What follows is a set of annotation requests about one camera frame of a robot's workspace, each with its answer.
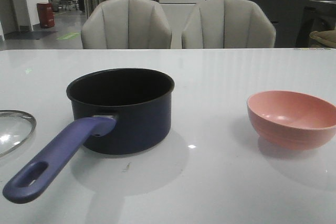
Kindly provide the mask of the pink plastic bowl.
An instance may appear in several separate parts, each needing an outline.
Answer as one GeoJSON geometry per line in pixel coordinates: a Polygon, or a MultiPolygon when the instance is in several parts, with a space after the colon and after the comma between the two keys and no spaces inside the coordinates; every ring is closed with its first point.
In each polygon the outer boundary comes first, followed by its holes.
{"type": "Polygon", "coordinates": [[[335,105],[312,95],[262,91],[247,99],[247,110],[261,137],[290,150],[318,148],[335,136],[335,105]]]}

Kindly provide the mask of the right beige upholstered chair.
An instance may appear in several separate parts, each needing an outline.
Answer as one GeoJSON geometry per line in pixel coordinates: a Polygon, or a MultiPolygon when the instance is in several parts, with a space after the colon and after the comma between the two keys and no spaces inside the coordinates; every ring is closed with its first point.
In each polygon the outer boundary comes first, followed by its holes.
{"type": "Polygon", "coordinates": [[[249,0],[205,0],[195,4],[182,30],[183,49],[272,48],[276,29],[249,0]]]}

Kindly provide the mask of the dark washing machine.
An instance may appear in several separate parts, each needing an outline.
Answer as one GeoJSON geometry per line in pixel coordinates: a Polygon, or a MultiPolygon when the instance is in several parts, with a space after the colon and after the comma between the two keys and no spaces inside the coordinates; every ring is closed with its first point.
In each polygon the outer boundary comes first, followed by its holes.
{"type": "Polygon", "coordinates": [[[302,13],[301,25],[296,39],[296,47],[311,47],[313,31],[335,29],[335,1],[309,0],[302,13]]]}

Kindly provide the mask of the left beige upholstered chair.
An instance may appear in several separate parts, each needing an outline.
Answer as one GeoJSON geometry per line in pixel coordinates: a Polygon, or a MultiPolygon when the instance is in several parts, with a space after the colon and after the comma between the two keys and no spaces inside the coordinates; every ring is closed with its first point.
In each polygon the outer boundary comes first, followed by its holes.
{"type": "Polygon", "coordinates": [[[108,0],[81,29],[83,49],[170,49],[172,31],[160,3],[108,0]]]}

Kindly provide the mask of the beige upholstered chair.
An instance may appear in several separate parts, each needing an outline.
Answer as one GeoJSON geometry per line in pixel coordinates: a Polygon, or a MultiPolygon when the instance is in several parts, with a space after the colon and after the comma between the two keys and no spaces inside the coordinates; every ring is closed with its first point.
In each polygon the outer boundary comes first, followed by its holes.
{"type": "Polygon", "coordinates": [[[183,49],[272,48],[276,29],[249,0],[205,0],[195,4],[182,30],[183,49]]]}
{"type": "Polygon", "coordinates": [[[172,31],[160,3],[108,0],[81,29],[83,49],[170,49],[172,31]]]}

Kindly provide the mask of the dark blue saucepan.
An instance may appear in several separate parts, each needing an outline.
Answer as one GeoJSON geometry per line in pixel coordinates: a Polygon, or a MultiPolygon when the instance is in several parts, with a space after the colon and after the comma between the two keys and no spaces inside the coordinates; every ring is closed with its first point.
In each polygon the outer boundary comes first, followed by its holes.
{"type": "Polygon", "coordinates": [[[108,69],[72,81],[66,90],[74,120],[3,188],[16,204],[39,197],[81,146],[124,155],[161,142],[171,128],[174,80],[142,68],[108,69]]]}

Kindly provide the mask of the glass lid blue knob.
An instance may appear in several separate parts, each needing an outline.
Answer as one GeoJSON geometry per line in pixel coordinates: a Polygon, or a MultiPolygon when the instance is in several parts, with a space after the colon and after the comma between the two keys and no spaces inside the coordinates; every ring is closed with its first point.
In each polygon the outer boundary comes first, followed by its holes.
{"type": "Polygon", "coordinates": [[[36,119],[19,110],[1,110],[1,157],[20,147],[33,134],[36,119]]]}

